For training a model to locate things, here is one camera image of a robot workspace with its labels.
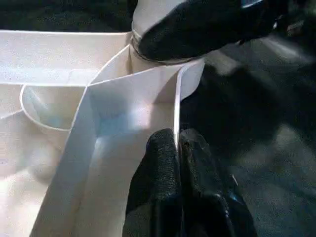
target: white plastic container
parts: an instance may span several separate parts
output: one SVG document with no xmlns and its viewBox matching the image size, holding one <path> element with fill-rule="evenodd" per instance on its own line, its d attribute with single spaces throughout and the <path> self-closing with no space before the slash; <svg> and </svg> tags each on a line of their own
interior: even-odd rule
<svg viewBox="0 0 316 237">
<path fill-rule="evenodd" d="M 56 148 L 63 151 L 84 87 L 30 86 L 21 90 L 21 107 Z"/>
<path fill-rule="evenodd" d="M 194 92 L 203 67 L 203 60 L 153 67 L 88 86 L 32 236 L 120 237 L 146 142 L 171 128 L 177 144 L 180 101 Z"/>
<path fill-rule="evenodd" d="M 129 41 L 0 31 L 0 81 L 12 95 L 0 110 L 0 235 L 121 236 L 147 139 L 171 128 L 177 144 L 180 101 L 204 67 L 146 61 Z"/>
</svg>

